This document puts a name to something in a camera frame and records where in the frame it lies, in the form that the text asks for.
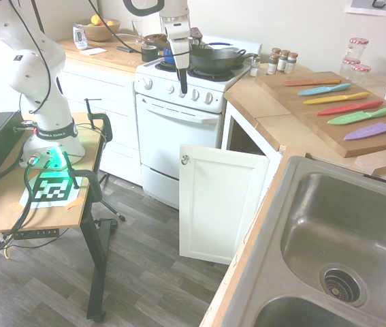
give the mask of red jar lid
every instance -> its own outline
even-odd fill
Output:
[[[361,63],[359,59],[354,59],[354,58],[344,58],[342,62],[348,63],[349,65],[357,65],[358,63]]]
[[[368,44],[368,40],[367,39],[363,39],[362,37],[352,37],[350,39],[350,43],[354,43],[354,44]]]
[[[370,66],[367,65],[353,65],[351,66],[351,69],[355,70],[356,72],[369,72],[371,70]]]

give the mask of black table leg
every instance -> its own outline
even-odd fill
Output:
[[[80,224],[91,257],[95,263],[89,307],[86,312],[86,318],[93,319],[95,322],[102,322],[105,317],[105,311],[102,310],[102,301],[103,289],[105,287],[106,263],[108,260],[108,245],[111,227],[117,225],[117,221],[115,219],[101,219],[99,223],[100,228],[97,230],[93,216],[89,213],[82,219]]]

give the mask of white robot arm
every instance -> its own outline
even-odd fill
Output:
[[[27,98],[37,122],[36,133],[25,143],[22,166],[35,153],[43,153],[38,165],[43,167],[50,159],[46,153],[58,146],[71,155],[72,164],[77,162],[85,150],[67,100],[56,84],[64,68],[64,50],[32,26],[12,0],[0,1],[0,40],[16,51],[8,83]]]
[[[126,8],[136,16],[159,12],[174,54],[183,93],[187,92],[187,68],[189,66],[190,32],[187,0],[123,0]]]

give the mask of black wok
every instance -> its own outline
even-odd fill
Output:
[[[190,52],[190,62],[202,73],[220,74],[243,62],[245,53],[245,50],[236,52],[225,49],[196,48]]]

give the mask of lemon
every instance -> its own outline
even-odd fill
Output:
[[[99,25],[102,22],[102,19],[100,19],[99,15],[94,15],[93,17],[91,17],[91,22],[94,25]]]

